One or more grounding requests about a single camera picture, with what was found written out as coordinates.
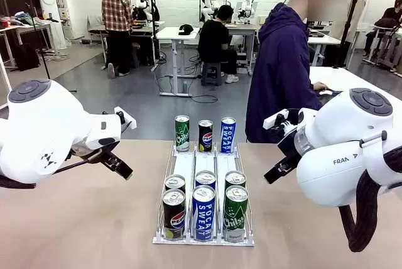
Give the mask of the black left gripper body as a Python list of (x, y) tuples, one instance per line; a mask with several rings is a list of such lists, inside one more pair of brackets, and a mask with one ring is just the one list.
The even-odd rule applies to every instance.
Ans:
[(112, 152), (118, 144), (120, 141), (115, 141), (96, 150), (73, 145), (70, 149), (70, 155), (79, 157), (85, 163), (120, 163), (121, 159)]

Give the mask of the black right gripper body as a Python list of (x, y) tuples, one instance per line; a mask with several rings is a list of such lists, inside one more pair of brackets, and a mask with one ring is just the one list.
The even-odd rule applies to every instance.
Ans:
[(284, 154), (284, 159), (277, 163), (279, 168), (296, 168), (302, 156), (296, 149), (295, 136), (297, 131), (288, 133), (279, 143), (278, 148)]

